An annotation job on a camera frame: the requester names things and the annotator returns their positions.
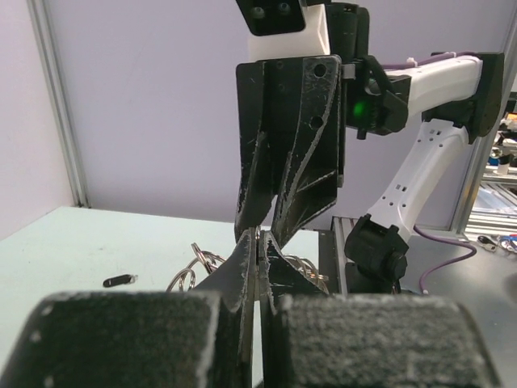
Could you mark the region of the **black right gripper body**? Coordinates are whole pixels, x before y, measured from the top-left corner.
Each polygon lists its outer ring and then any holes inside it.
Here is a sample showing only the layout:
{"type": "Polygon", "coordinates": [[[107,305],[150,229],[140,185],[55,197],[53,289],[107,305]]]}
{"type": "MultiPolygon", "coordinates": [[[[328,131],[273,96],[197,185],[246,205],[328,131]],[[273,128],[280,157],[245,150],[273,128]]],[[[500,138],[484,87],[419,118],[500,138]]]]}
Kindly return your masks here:
{"type": "Polygon", "coordinates": [[[259,126],[263,140],[258,152],[258,192],[277,194],[281,191],[298,130],[302,60],[265,60],[258,64],[263,71],[259,126]]]}

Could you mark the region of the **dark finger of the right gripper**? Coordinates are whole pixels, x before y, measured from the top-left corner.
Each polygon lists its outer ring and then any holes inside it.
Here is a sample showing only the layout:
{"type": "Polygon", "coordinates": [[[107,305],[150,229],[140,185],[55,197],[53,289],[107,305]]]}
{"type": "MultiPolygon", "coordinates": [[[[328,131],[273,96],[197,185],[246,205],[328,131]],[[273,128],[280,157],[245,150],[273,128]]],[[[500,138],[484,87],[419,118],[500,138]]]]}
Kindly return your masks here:
{"type": "Polygon", "coordinates": [[[237,107],[240,144],[240,184],[234,236],[262,225],[280,187],[281,132],[278,60],[237,67],[237,107]]]}
{"type": "Polygon", "coordinates": [[[299,58],[300,93],[271,232],[284,247],[306,224],[335,205],[342,129],[341,58],[299,58]]]}

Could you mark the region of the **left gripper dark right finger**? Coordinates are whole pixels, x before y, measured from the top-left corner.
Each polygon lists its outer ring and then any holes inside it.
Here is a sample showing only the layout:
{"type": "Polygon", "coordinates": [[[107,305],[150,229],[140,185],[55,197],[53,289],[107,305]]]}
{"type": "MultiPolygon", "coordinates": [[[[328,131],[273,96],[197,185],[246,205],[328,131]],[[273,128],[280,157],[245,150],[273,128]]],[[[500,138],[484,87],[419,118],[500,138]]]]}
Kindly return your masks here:
{"type": "Polygon", "coordinates": [[[328,294],[258,242],[265,387],[498,387],[472,315],[442,297],[328,294]]]}

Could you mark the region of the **steel disc with key rings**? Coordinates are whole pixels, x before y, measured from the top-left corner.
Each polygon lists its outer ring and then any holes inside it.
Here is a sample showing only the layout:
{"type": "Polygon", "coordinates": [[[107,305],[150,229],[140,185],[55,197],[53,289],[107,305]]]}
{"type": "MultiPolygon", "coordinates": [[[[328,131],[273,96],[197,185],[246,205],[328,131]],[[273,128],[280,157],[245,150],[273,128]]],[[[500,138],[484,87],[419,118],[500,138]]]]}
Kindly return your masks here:
{"type": "MultiPolygon", "coordinates": [[[[211,275],[226,261],[225,258],[211,251],[201,250],[195,242],[191,244],[191,249],[195,254],[195,258],[185,268],[176,273],[166,287],[167,292],[172,292],[175,286],[178,286],[179,292],[184,292],[185,289],[186,291],[193,289],[196,285],[196,273],[194,270],[196,264],[200,264],[206,274],[211,275]]],[[[312,261],[298,255],[285,255],[284,257],[298,272],[302,273],[306,279],[310,280],[320,290],[325,293],[329,292],[326,285],[329,277],[321,274],[312,261]]]]}

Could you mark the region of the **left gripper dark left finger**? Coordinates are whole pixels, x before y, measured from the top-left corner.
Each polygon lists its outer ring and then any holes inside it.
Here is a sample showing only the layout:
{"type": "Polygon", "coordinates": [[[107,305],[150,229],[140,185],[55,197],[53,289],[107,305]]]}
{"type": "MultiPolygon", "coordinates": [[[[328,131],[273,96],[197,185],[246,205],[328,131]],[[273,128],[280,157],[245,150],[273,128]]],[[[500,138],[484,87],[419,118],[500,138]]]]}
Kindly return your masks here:
{"type": "Polygon", "coordinates": [[[249,387],[257,231],[187,292],[54,293],[31,312],[4,387],[249,387]]]}

